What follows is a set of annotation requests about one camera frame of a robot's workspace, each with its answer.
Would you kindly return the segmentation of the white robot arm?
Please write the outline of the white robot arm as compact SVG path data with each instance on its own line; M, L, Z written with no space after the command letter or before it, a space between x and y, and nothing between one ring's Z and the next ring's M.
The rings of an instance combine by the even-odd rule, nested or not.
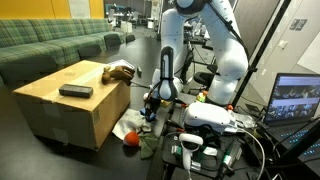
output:
M160 67L154 71L141 110L145 116L155 113L161 101L178 97L182 79L177 73L184 63L184 25L193 18L200 18L205 25L217 67L207 94L209 102L227 105L248 69L247 49L229 0L173 0L173 4L162 13Z

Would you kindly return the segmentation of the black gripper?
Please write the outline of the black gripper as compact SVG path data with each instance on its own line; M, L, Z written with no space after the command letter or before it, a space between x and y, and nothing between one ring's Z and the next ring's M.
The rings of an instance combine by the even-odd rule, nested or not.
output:
M149 94L148 100L144 102L145 102L144 108L156 114L160 106L161 100L159 98L154 98L152 95Z

